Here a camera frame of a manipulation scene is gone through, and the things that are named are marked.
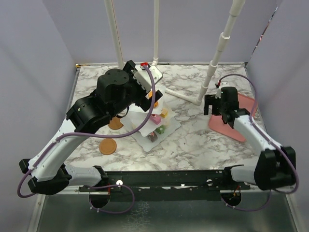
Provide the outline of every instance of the white wall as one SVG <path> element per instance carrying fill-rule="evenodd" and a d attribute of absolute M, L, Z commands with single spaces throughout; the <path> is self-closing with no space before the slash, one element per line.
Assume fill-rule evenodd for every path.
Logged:
<path fill-rule="evenodd" d="M 248 63 L 267 131 L 296 150 L 295 194 L 309 227 L 309 1 L 283 0 Z"/>
<path fill-rule="evenodd" d="M 103 0 L 43 0 L 77 63 L 116 62 Z M 247 0 L 223 62 L 248 61 L 277 0 Z M 232 0 L 160 1 L 159 60 L 209 62 Z M 153 58 L 153 0 L 114 0 L 124 60 Z"/>
<path fill-rule="evenodd" d="M 35 197 L 18 198 L 18 163 L 63 120 L 74 62 L 41 0 L 2 0 L 0 31 L 0 230 L 24 232 Z"/>

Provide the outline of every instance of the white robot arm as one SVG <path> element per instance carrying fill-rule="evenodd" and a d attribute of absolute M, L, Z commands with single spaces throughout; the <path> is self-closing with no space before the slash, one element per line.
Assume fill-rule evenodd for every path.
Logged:
<path fill-rule="evenodd" d="M 205 95 L 204 115 L 208 115 L 209 106 L 212 105 L 212 114 L 222 116 L 222 121 L 240 132 L 259 155 L 256 166 L 236 165 L 225 168 L 230 181 L 244 181 L 257 185 L 261 190 L 295 184 L 295 172 L 290 165 L 295 169 L 295 151 L 273 140 L 250 118 L 246 109 L 239 109 L 235 87 L 230 87 L 227 82 L 217 87 L 216 94 Z"/>
<path fill-rule="evenodd" d="M 67 112 L 61 127 L 44 149 L 32 159 L 23 159 L 19 166 L 23 173 L 32 178 L 28 186 L 32 193 L 53 195 L 67 186 L 95 186 L 106 178 L 100 166 L 78 168 L 64 165 L 69 155 L 99 128 L 135 103 L 144 111 L 150 107 L 152 98 L 146 98 L 151 90 L 151 81 L 147 71 L 128 61 L 123 70 L 111 69 L 98 78 L 97 88 L 87 97 L 78 99 Z M 163 77 L 156 66 L 149 66 L 156 84 Z M 162 93 L 155 93 L 155 101 Z"/>

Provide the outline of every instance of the orange disc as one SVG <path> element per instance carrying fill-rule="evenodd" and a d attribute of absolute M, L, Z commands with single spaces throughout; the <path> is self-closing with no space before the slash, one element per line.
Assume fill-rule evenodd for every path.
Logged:
<path fill-rule="evenodd" d="M 114 139 L 103 139 L 98 148 L 103 155 L 110 155 L 115 152 L 117 143 Z"/>
<path fill-rule="evenodd" d="M 117 130 L 123 127 L 123 124 L 120 122 L 120 118 L 113 117 L 110 123 L 108 124 L 108 127 L 112 130 Z"/>

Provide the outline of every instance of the white pole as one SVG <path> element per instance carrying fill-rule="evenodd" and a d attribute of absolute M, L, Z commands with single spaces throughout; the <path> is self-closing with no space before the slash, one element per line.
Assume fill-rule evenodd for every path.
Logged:
<path fill-rule="evenodd" d="M 154 0 L 154 60 L 151 65 L 157 65 L 159 61 L 159 10 L 160 0 Z"/>
<path fill-rule="evenodd" d="M 112 0 L 105 0 L 105 7 L 107 12 L 108 21 L 110 23 L 110 28 L 112 32 L 112 40 L 116 50 L 118 68 L 122 69 L 124 67 L 124 60 L 122 58 L 120 40 L 119 40 L 119 33 L 117 30 L 117 23 L 115 17 L 115 10 Z"/>
<path fill-rule="evenodd" d="M 230 35 L 235 24 L 237 16 L 240 14 L 243 5 L 245 4 L 246 0 L 233 0 L 232 7 L 230 9 L 230 16 L 228 17 L 226 26 L 224 31 L 221 33 L 219 37 L 219 42 L 217 45 L 217 51 L 213 56 L 212 61 L 210 62 L 207 70 L 207 76 L 201 86 L 198 98 L 197 98 L 197 105 L 201 105 L 204 95 L 207 92 L 209 82 L 211 81 L 212 76 L 216 72 L 218 67 L 218 62 L 220 60 L 220 56 L 223 53 L 228 40 L 230 39 Z"/>
<path fill-rule="evenodd" d="M 196 99 L 195 98 L 192 98 L 192 97 L 186 96 L 184 94 L 178 93 L 178 92 L 176 92 L 174 90 L 171 90 L 169 88 L 166 88 L 165 92 L 168 93 L 169 95 L 172 95 L 172 96 L 175 96 L 177 98 L 184 99 L 184 100 L 186 100 L 188 102 L 192 102 L 193 104 L 196 104 Z"/>

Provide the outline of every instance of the cable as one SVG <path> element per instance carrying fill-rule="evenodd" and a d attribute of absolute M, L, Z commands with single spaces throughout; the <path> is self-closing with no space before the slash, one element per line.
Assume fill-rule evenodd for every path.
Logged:
<path fill-rule="evenodd" d="M 125 133 L 125 134 L 119 134 L 119 135 L 101 135 L 101 134 L 90 134 L 90 133 L 81 133 L 81 132 L 71 132 L 71 133 L 65 133 L 59 137 L 57 137 L 55 139 L 55 142 L 51 143 L 41 154 L 41 156 L 37 159 L 37 161 L 35 161 L 35 163 L 33 164 L 33 167 L 35 168 L 36 166 L 38 166 L 38 164 L 41 162 L 41 160 L 46 156 L 46 154 L 54 147 L 55 144 L 59 143 L 63 138 L 66 138 L 68 136 L 86 136 L 86 137 L 94 137 L 94 138 L 100 138 L 100 139 L 117 139 L 117 138 L 124 138 L 127 136 L 130 136 L 136 132 L 138 132 L 149 120 L 152 111 L 154 109 L 154 103 L 155 103 L 155 81 L 154 81 L 154 77 L 151 74 L 151 71 L 149 70 L 149 68 L 146 65 L 143 65 L 144 69 L 147 71 L 149 77 L 150 77 L 150 81 L 151 81 L 151 87 L 152 87 L 152 92 L 153 92 L 153 96 L 151 99 L 151 105 L 149 108 L 149 112 L 147 113 L 146 118 L 144 119 L 144 121 L 138 126 L 136 127 L 134 130 Z M 23 195 L 21 193 L 21 187 L 25 181 L 25 179 L 27 178 L 28 175 L 31 174 L 31 169 L 29 169 L 24 176 L 22 177 L 22 179 L 20 180 L 18 186 L 17 186 L 17 195 L 20 198 L 28 198 L 28 197 L 32 197 L 33 195 L 35 195 L 35 193 L 31 193 L 28 195 Z"/>
<path fill-rule="evenodd" d="M 130 107 L 128 106 L 128 107 L 126 108 L 126 114 L 125 114 L 125 115 L 123 115 L 123 116 L 117 115 L 116 117 L 117 117 L 117 118 L 123 118 L 123 117 L 125 117 L 125 116 L 129 113 L 129 109 L 130 109 Z"/>
<path fill-rule="evenodd" d="M 299 177 L 298 177 L 298 174 L 297 174 L 297 171 L 296 171 L 294 165 L 291 163 L 291 161 L 290 161 L 289 158 L 286 156 L 286 154 L 284 153 L 284 151 L 282 151 L 282 149 L 281 149 L 280 147 L 278 147 L 276 144 L 274 144 L 274 143 L 268 138 L 268 136 L 267 136 L 262 130 L 260 130 L 260 129 L 258 128 L 258 126 L 255 124 L 255 122 L 254 122 L 254 120 L 253 120 L 254 109 L 257 107 L 257 100 L 256 100 L 256 99 L 257 99 L 257 92 L 256 92 L 256 89 L 255 89 L 255 87 L 254 87 L 254 84 L 252 83 L 252 81 L 251 81 L 248 77 L 246 77 L 246 76 L 244 76 L 244 75 L 241 75 L 241 74 L 232 73 L 232 74 L 228 74 L 228 75 L 225 75 L 225 76 L 221 77 L 221 78 L 219 79 L 218 83 L 216 84 L 216 87 L 218 88 L 218 87 L 220 86 L 220 84 L 221 84 L 221 81 L 222 81 L 224 78 L 228 77 L 228 76 L 240 76 L 240 77 L 246 79 L 247 81 L 249 81 L 249 83 L 252 85 L 253 90 L 254 90 L 254 92 L 255 92 L 255 100 L 254 100 L 254 104 L 253 104 L 253 107 L 252 107 L 252 109 L 251 109 L 251 111 L 250 111 L 250 115 L 249 115 L 250 122 L 251 122 L 252 126 L 256 129 L 256 131 L 257 131 L 263 138 L 265 138 L 266 141 L 268 141 L 268 143 L 269 143 L 270 145 L 272 145 L 272 146 L 275 147 L 278 151 L 280 151 L 280 153 L 281 153 L 282 156 L 285 158 L 285 160 L 287 161 L 287 163 L 289 164 L 289 166 L 291 167 L 291 169 L 292 169 L 292 171 L 293 171 L 293 174 L 294 174 L 295 179 L 296 179 L 294 189 L 291 190 L 291 191 L 288 191 L 288 192 L 280 191 L 280 190 L 277 190 L 277 189 L 276 189 L 275 191 L 276 191 L 276 192 L 280 192 L 280 193 L 285 193 L 285 194 L 291 194 L 291 193 L 296 192 L 297 189 L 298 189 L 298 186 L 299 186 Z M 267 201 L 265 202 L 265 204 L 262 205 L 262 206 L 259 207 L 259 208 L 256 208 L 256 209 L 243 209 L 243 208 L 231 206 L 231 205 L 229 205 L 228 203 L 226 203 L 225 200 L 224 200 L 223 198 L 221 198 L 221 200 L 225 203 L 225 205 L 226 205 L 227 207 L 230 207 L 230 208 L 233 208 L 233 209 L 236 209 L 236 210 L 240 210 L 240 211 L 253 212 L 253 211 L 258 211 L 258 210 L 264 209 L 264 208 L 269 204 L 270 198 L 271 198 L 271 190 L 269 191 L 269 196 L 268 196 L 268 199 L 267 199 Z"/>
<path fill-rule="evenodd" d="M 291 163 L 291 161 L 289 160 L 289 158 L 286 156 L 286 154 L 284 153 L 284 151 L 282 151 L 281 147 L 277 146 L 274 142 L 272 142 L 272 140 L 261 130 L 258 128 L 258 126 L 256 125 L 256 123 L 254 122 L 253 120 L 253 113 L 254 113 L 254 109 L 257 107 L 257 92 L 256 92 L 256 89 L 254 87 L 254 84 L 252 83 L 251 80 L 249 80 L 248 77 L 244 76 L 244 75 L 241 75 L 241 74 L 237 74 L 237 73 L 232 73 L 232 74 L 228 74 L 228 75 L 225 75 L 223 77 L 221 77 L 219 79 L 219 82 L 217 84 L 217 86 L 220 85 L 221 81 L 228 77 L 228 76 L 240 76 L 242 78 L 245 78 L 247 81 L 249 81 L 249 83 L 252 85 L 253 89 L 254 89 L 254 92 L 255 92 L 255 100 L 254 100 L 254 104 L 253 104 L 253 107 L 250 111 L 250 116 L 249 116 L 249 119 L 250 119 L 250 122 L 252 124 L 252 126 L 256 129 L 256 131 L 270 144 L 272 145 L 274 148 L 276 148 L 280 153 L 281 155 L 284 157 L 284 159 L 287 161 L 288 165 L 290 166 L 290 168 L 292 169 L 293 171 L 293 174 L 295 176 L 295 187 L 294 189 L 292 189 L 291 191 L 281 191 L 281 190 L 277 190 L 277 192 L 280 192 L 280 193 L 285 193 L 285 194 L 292 194 L 292 193 L 295 193 L 299 187 L 299 177 L 298 177 L 298 174 L 297 174 L 297 171 L 294 167 L 294 165 Z"/>
<path fill-rule="evenodd" d="M 135 203 L 135 196 L 134 196 L 134 192 L 132 191 L 132 189 L 126 185 L 107 185 L 107 186 L 102 186 L 102 187 L 89 187 L 88 188 L 91 188 L 91 189 L 106 189 L 106 188 L 113 188 L 113 187 L 125 187 L 126 189 L 128 189 L 130 191 L 130 193 L 132 194 L 132 203 L 131 205 L 126 209 L 126 210 L 123 210 L 123 211 L 109 211 L 109 210 L 104 210 L 102 208 L 95 208 L 92 203 L 91 203 L 91 199 L 89 198 L 89 204 L 91 205 L 90 209 L 95 209 L 97 210 L 97 212 L 101 211 L 101 212 L 104 212 L 104 213 L 108 213 L 108 214 L 124 214 L 128 211 L 130 211 L 133 206 L 134 206 L 134 203 Z"/>
<path fill-rule="evenodd" d="M 237 189 L 239 189 L 239 185 L 237 185 L 237 188 L 234 190 L 233 196 L 235 196 Z"/>
<path fill-rule="evenodd" d="M 223 201 L 225 203 L 225 205 L 227 207 L 229 207 L 229 208 L 236 209 L 236 210 L 239 210 L 239 211 L 244 211 L 244 212 L 254 212 L 254 211 L 258 211 L 258 210 L 264 209 L 266 206 L 268 206 L 268 204 L 270 202 L 270 198 L 271 198 L 271 190 L 269 191 L 269 195 L 268 195 L 268 198 L 267 198 L 266 202 L 262 206 L 260 206 L 260 207 L 258 207 L 256 209 L 244 209 L 244 208 L 232 206 L 232 205 L 226 203 L 226 201 L 222 197 L 221 197 L 221 201 Z"/>

